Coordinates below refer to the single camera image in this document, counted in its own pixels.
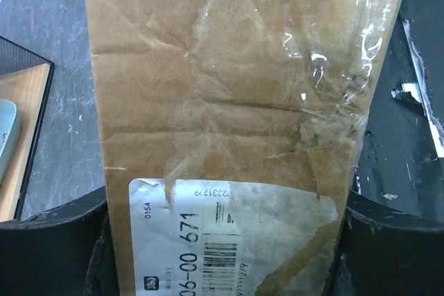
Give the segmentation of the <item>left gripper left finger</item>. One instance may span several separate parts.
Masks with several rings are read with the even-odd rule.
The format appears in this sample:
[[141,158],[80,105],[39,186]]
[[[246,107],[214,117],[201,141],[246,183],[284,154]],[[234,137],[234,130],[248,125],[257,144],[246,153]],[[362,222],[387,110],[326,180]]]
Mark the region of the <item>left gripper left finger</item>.
[[2,295],[117,295],[104,188],[1,224]]

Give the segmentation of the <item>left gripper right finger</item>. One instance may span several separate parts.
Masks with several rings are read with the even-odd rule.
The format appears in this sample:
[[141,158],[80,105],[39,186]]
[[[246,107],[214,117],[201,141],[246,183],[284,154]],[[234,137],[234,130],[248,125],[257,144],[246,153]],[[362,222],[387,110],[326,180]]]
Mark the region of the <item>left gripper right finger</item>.
[[443,224],[348,198],[333,295],[442,295]]

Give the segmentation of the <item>brown cardboard express box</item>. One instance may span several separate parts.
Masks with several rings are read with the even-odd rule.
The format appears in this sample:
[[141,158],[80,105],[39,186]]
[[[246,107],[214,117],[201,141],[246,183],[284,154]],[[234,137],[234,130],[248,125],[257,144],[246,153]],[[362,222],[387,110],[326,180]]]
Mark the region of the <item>brown cardboard express box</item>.
[[121,295],[324,295],[401,0],[86,0]]

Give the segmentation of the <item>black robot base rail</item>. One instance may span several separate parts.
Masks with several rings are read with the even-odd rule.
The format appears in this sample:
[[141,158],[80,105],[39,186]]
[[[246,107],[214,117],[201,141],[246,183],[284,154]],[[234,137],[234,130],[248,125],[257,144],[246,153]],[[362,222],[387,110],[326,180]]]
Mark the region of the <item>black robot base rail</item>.
[[402,0],[370,106],[353,190],[443,220],[443,0]]

